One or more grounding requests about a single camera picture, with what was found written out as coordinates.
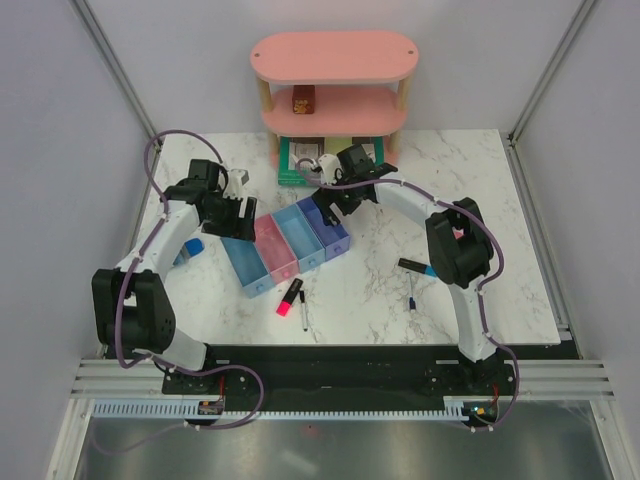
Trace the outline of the purple plastic bin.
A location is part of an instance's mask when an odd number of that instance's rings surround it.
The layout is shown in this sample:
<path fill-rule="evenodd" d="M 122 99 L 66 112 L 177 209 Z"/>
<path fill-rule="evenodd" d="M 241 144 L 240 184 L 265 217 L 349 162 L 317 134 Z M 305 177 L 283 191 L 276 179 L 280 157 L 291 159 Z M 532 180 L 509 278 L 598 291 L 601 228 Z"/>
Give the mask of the purple plastic bin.
<path fill-rule="evenodd" d="M 303 198 L 297 206 L 309 222 L 325 249 L 325 261 L 331 261 L 350 249 L 351 237 L 342 224 L 326 225 L 320 209 L 311 197 Z"/>

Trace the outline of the teal blue plastic bin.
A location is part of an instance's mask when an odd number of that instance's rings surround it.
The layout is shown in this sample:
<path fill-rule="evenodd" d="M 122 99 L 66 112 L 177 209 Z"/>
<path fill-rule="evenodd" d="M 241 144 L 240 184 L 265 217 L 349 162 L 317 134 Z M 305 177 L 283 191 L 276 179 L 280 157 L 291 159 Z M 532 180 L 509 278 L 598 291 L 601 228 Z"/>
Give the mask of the teal blue plastic bin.
<path fill-rule="evenodd" d="M 300 273 L 311 271 L 325 261 L 324 245 L 296 204 L 274 212 L 272 217 L 296 256 Z"/>

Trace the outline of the blue eraser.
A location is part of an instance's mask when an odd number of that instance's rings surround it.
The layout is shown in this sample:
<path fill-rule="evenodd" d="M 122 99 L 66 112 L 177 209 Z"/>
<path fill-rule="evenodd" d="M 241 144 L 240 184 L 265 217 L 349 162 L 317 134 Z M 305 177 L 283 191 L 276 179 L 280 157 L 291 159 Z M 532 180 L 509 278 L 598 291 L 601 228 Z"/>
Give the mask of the blue eraser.
<path fill-rule="evenodd" d="M 173 265 L 179 266 L 187 263 L 192 257 L 199 255 L 204 250 L 204 244 L 199 238 L 187 240 L 179 250 Z"/>

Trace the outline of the pink plastic bin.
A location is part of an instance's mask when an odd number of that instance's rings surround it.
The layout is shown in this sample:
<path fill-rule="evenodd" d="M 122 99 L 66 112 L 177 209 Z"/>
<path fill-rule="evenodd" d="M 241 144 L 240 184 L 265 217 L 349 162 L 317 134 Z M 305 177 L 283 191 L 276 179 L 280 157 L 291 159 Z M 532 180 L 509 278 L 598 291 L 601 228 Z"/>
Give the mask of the pink plastic bin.
<path fill-rule="evenodd" d="M 298 260 L 271 215 L 263 215 L 254 223 L 259 252 L 273 281 L 278 284 L 293 280 L 299 273 Z"/>

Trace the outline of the black white pen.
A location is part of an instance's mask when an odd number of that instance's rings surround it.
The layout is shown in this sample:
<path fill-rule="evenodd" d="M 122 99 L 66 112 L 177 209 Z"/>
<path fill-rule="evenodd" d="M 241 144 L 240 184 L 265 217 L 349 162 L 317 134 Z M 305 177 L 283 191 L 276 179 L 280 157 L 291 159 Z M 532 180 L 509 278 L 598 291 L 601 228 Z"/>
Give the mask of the black white pen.
<path fill-rule="evenodd" d="M 300 290 L 299 298 L 301 303 L 301 323 L 302 329 L 304 332 L 307 332 L 309 329 L 309 319 L 308 319 L 308 308 L 306 302 L 306 295 L 304 290 Z"/>

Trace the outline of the pink highlighter marker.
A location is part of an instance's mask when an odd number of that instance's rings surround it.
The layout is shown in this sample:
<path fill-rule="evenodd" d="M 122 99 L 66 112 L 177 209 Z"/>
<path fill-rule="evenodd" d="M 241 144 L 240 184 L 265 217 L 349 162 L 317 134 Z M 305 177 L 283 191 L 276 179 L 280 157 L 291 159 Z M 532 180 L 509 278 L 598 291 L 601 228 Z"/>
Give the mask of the pink highlighter marker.
<path fill-rule="evenodd" d="M 288 314 L 295 299 L 299 295 L 302 285 L 303 281 L 300 278 L 295 278 L 292 281 L 291 285 L 289 286 L 288 290 L 286 291 L 284 297 L 282 298 L 280 304 L 276 309 L 276 313 L 279 316 L 285 317 Z"/>

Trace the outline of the blue highlighter marker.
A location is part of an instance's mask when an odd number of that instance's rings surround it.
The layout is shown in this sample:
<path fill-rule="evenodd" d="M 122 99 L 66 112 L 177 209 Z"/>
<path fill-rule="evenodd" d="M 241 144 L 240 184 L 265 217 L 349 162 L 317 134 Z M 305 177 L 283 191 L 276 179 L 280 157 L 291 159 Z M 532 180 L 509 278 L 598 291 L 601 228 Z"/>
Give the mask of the blue highlighter marker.
<path fill-rule="evenodd" d="M 437 278 L 435 270 L 430 265 L 425 263 L 410 260 L 407 258 L 400 258 L 398 260 L 398 266 L 408 271 L 424 274 L 432 278 Z"/>

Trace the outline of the blue capped pen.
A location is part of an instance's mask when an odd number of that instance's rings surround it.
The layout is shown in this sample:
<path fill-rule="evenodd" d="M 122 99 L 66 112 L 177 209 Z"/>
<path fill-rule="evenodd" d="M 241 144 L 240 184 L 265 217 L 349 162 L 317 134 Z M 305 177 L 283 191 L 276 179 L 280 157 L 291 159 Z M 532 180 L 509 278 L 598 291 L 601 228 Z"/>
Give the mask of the blue capped pen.
<path fill-rule="evenodd" d="M 416 300 L 415 300 L 414 279 L 413 279 L 413 274 L 411 272 L 407 272 L 406 275 L 409 283 L 409 298 L 408 298 L 409 311 L 413 313 L 416 311 L 416 308 L 417 308 Z"/>

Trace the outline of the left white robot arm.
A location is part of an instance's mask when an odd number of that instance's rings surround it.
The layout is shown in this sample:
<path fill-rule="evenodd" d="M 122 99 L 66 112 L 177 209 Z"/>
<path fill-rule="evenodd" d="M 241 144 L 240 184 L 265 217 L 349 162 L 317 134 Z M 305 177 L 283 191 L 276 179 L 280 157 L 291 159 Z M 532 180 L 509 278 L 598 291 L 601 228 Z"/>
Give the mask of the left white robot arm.
<path fill-rule="evenodd" d="M 91 288 L 100 342 L 114 349 L 123 368 L 152 359 L 185 370 L 185 382 L 208 393 L 219 369 L 207 346 L 177 326 L 164 286 L 184 243 L 196 230 L 220 238 L 254 241 L 256 198 L 245 193 L 249 173 L 193 159 L 188 175 L 160 191 L 160 206 L 145 238 L 112 269 L 99 269 Z"/>

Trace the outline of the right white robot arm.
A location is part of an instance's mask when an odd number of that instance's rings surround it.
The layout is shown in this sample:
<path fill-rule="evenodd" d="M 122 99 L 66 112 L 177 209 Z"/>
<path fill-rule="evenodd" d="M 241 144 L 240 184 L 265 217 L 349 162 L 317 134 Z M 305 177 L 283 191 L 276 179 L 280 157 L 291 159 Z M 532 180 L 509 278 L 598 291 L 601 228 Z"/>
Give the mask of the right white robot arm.
<path fill-rule="evenodd" d="M 469 361 L 458 368 L 459 384 L 469 393 L 483 392 L 494 381 L 494 371 L 486 360 L 498 350 L 512 359 L 516 356 L 489 331 L 484 287 L 502 274 L 505 259 L 478 204 L 468 197 L 455 202 L 441 200 L 406 180 L 395 166 L 375 164 L 360 145 L 317 160 L 301 159 L 296 164 L 299 173 L 305 163 L 311 173 L 303 177 L 318 188 L 312 199 L 325 224 L 340 223 L 333 207 L 346 216 L 362 202 L 371 201 L 425 229 L 429 265 L 448 286 L 458 326 L 458 348 Z"/>

